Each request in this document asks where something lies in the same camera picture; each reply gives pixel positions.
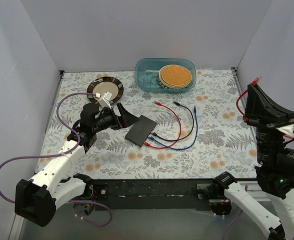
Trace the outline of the black network switch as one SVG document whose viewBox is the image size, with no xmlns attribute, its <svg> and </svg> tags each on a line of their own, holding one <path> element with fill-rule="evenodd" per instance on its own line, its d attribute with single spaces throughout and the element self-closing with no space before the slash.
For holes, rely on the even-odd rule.
<svg viewBox="0 0 294 240">
<path fill-rule="evenodd" d="M 156 125 L 157 123 L 155 121 L 141 115 L 139 122 L 132 126 L 125 138 L 133 144 L 142 147 Z"/>
</svg>

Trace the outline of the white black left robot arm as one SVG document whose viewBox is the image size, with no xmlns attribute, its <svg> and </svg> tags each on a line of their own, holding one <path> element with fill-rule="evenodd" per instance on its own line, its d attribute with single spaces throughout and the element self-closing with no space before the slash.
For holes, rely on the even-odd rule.
<svg viewBox="0 0 294 240">
<path fill-rule="evenodd" d="M 83 107 L 80 119 L 73 125 L 60 154 L 30 180 L 20 180 L 16 185 L 14 210 L 17 215 L 44 227 L 56 210 L 68 201 L 95 199 L 97 193 L 89 176 L 77 173 L 66 182 L 62 179 L 94 145 L 97 133 L 108 128 L 127 128 L 139 122 L 139 118 L 129 113 L 121 103 L 117 107 L 119 115 L 111 108 L 99 109 L 93 103 Z"/>
</svg>

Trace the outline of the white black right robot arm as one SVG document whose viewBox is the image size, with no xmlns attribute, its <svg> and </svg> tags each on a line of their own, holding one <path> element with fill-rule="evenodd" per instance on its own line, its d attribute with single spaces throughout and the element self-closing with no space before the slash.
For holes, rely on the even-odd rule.
<svg viewBox="0 0 294 240">
<path fill-rule="evenodd" d="M 294 240 L 294 111 L 274 102 L 256 81 L 247 86 L 243 121 L 256 128 L 256 180 L 276 215 L 255 200 L 230 173 L 213 179 L 213 194 L 234 202 L 270 240 Z"/>
</svg>

